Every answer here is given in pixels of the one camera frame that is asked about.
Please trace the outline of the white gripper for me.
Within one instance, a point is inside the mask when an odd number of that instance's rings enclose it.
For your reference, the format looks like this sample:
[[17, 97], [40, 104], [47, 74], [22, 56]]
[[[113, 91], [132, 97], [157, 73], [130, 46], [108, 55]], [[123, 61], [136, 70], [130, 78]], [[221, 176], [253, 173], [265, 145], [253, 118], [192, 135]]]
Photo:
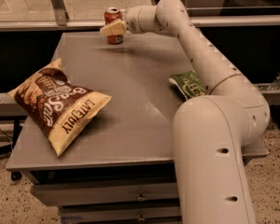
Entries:
[[125, 22], [117, 19], [106, 24], [100, 29], [100, 33], [105, 36], [124, 35], [128, 30], [133, 34], [143, 34], [148, 31], [149, 12], [147, 7], [130, 7], [125, 10]]

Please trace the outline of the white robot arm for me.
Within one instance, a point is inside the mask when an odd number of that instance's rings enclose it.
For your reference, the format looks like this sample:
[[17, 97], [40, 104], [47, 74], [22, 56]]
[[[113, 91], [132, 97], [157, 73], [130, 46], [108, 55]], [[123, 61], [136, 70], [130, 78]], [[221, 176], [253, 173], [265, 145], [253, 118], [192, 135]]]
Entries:
[[206, 89], [182, 104], [173, 121], [183, 224], [257, 224], [242, 149], [258, 142], [270, 120], [259, 89], [192, 24], [180, 0], [131, 7], [101, 32], [170, 33]]

